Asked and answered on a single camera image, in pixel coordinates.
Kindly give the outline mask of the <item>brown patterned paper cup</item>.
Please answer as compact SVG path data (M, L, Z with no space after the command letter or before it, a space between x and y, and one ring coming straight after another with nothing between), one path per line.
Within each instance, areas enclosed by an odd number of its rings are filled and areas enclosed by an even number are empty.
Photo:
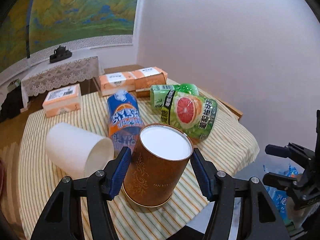
M159 207L173 194L193 153L193 143L177 128L150 124L141 129L123 188L143 207Z

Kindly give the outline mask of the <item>white paper cup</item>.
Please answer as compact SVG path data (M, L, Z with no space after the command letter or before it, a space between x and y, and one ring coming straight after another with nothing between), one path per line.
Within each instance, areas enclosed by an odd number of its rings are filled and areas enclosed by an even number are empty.
M72 179L88 177L114 159L110 138L64 122L49 130L45 150L50 161Z

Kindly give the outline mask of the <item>striped yellow green tablecloth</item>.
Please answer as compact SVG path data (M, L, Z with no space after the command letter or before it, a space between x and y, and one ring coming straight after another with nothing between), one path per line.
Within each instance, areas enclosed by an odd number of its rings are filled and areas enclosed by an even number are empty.
M50 195L65 173L47 157L45 139L50 128L65 122L105 136L106 98L98 92L82 97L78 111L46 117L44 111L29 115L20 144L18 189L20 217L27 239ZM205 159L230 175L252 163L260 149L255 137L222 103L210 136L195 143ZM109 210L120 239L166 239L189 223L208 204L201 194L191 166L187 166L171 199L161 207L148 209L130 202L121 192L109 202Z

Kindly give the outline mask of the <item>wooden slatted bench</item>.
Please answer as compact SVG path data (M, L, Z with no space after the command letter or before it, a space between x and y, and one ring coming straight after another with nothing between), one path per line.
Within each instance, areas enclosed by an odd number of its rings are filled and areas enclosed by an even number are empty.
M1 150L4 166L4 182L1 193L1 211L19 239L26 239L20 216L20 196L18 189L18 159L20 146L13 142Z

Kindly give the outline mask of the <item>blue orange soda bottle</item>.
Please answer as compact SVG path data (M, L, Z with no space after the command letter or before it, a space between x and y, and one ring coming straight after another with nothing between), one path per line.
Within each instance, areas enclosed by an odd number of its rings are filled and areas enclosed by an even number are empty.
M136 97L126 90L118 90L106 104L108 136L113 142L114 155L118 155L123 147L133 150L144 127Z

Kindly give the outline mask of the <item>orange tissue pack single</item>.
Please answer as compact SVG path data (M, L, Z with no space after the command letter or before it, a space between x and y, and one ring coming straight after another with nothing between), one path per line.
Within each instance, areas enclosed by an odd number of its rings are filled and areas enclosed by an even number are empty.
M81 89L79 84L50 91L43 104L46 117L77 111L81 108Z

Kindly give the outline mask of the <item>black cloth on table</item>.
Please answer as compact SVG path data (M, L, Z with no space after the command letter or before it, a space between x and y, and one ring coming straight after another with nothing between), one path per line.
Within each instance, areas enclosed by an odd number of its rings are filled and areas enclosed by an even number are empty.
M16 87L9 92L7 98L4 100L1 109L0 122L4 122L7 119L13 119L21 113L23 108L21 86Z

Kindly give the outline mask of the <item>white lace covered shelf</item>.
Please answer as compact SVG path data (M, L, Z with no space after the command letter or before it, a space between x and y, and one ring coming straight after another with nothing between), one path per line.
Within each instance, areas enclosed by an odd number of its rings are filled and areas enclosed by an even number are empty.
M97 55L80 55L56 63L42 62L32 67L21 81L23 107L27 107L31 96L103 74L104 69Z

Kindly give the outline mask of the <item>orange tissue pack double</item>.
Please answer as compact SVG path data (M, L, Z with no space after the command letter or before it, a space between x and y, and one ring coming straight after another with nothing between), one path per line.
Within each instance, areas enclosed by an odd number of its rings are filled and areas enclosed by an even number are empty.
M136 92L142 97L150 96L153 85L166 85L168 74L158 67L147 67L131 72L115 72L97 77L98 89L102 96L109 96L119 90Z

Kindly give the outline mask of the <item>black teapot ornament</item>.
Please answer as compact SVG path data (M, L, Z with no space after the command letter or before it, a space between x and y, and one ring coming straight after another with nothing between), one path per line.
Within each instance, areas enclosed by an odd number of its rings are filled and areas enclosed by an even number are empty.
M72 52L67 50L66 47L59 46L54 50L54 53L50 55L49 62L56 63L72 57Z

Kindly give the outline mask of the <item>green landscape wall painting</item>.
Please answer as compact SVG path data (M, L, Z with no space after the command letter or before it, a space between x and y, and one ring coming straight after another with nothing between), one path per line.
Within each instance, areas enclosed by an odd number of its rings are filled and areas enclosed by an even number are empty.
M133 34L137 0L1 0L1 71L74 40Z

